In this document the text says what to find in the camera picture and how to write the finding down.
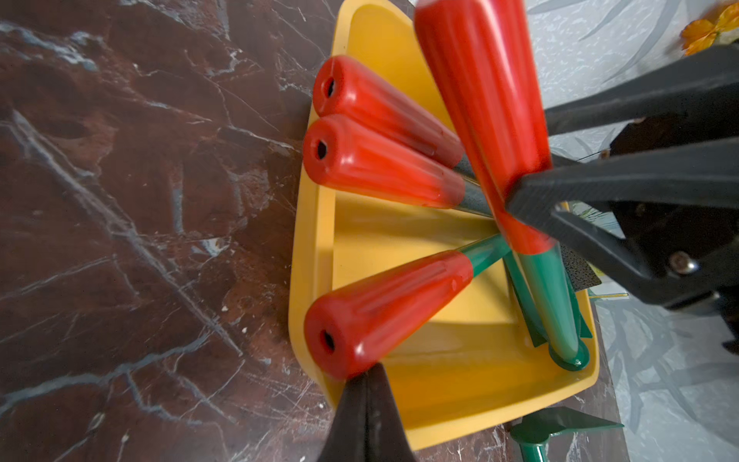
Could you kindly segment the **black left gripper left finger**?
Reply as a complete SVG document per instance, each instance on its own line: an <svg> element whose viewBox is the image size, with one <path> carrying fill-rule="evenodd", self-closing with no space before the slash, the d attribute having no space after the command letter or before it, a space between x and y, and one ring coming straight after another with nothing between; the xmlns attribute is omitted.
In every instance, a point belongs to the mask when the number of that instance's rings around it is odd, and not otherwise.
<svg viewBox="0 0 739 462"><path fill-rule="evenodd" d="M368 383L368 373L362 373L346 381L317 462L364 462L368 460Z"/></svg>

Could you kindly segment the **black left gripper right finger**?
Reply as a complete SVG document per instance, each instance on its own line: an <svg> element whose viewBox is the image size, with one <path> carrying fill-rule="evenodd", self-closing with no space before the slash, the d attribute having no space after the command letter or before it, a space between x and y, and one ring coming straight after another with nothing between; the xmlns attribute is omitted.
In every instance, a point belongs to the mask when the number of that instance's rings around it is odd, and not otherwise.
<svg viewBox="0 0 739 462"><path fill-rule="evenodd" d="M367 372L366 421L366 461L416 462L382 364Z"/></svg>

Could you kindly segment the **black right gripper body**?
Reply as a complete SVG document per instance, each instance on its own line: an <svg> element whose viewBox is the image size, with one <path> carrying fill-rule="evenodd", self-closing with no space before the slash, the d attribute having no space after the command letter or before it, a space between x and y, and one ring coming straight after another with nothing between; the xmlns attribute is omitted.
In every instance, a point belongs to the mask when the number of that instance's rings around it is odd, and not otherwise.
<svg viewBox="0 0 739 462"><path fill-rule="evenodd" d="M726 138L738 140L735 109L659 115L629 123L606 159ZM732 335L724 347L737 352L738 208L652 202L588 205L613 213L623 237L593 226L590 231L567 231L569 244L594 258L639 300L682 313L719 315Z"/></svg>

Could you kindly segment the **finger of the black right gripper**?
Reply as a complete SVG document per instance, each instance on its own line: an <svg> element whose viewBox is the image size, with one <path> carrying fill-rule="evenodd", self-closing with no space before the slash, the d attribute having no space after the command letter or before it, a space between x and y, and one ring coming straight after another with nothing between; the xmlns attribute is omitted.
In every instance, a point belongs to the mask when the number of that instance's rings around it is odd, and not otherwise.
<svg viewBox="0 0 739 462"><path fill-rule="evenodd" d="M738 46L719 45L579 100L546 109L550 136L689 114L738 100Z"/></svg>
<svg viewBox="0 0 739 462"><path fill-rule="evenodd" d="M592 223L559 209L571 200L737 209L738 140L685 144L528 174L505 205L514 218L539 231L590 231Z"/></svg>

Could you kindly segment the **green hoe red grip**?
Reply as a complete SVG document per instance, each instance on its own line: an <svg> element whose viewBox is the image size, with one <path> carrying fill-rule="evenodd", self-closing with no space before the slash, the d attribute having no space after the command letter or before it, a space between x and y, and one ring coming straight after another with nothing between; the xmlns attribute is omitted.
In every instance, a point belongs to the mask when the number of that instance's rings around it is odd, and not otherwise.
<svg viewBox="0 0 739 462"><path fill-rule="evenodd" d="M608 421L567 407L549 407L526 415L509 433L519 445L524 462L547 462L550 438L567 433L622 429Z"/></svg>
<svg viewBox="0 0 739 462"><path fill-rule="evenodd" d="M550 357L566 371L580 371L590 353L578 331L560 246L505 209L520 179L552 168L525 5L421 1L413 22L454 129L527 283Z"/></svg>
<svg viewBox="0 0 739 462"><path fill-rule="evenodd" d="M504 261L519 306L536 311L533 292L506 240L495 235L355 281L320 296L303 332L317 366L338 380L369 371L444 309L483 271Z"/></svg>

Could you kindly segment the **grey hoe red grip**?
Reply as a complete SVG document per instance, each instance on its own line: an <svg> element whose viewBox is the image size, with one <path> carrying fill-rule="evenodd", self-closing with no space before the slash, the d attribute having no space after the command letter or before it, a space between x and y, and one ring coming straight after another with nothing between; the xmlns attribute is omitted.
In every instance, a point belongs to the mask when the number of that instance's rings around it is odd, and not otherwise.
<svg viewBox="0 0 739 462"><path fill-rule="evenodd" d="M420 104L348 56L329 58L318 72L313 108L341 115L449 167L469 179L473 168L457 135Z"/></svg>
<svg viewBox="0 0 739 462"><path fill-rule="evenodd" d="M493 217L475 181L342 115L310 124L302 154L309 178L333 190Z"/></svg>

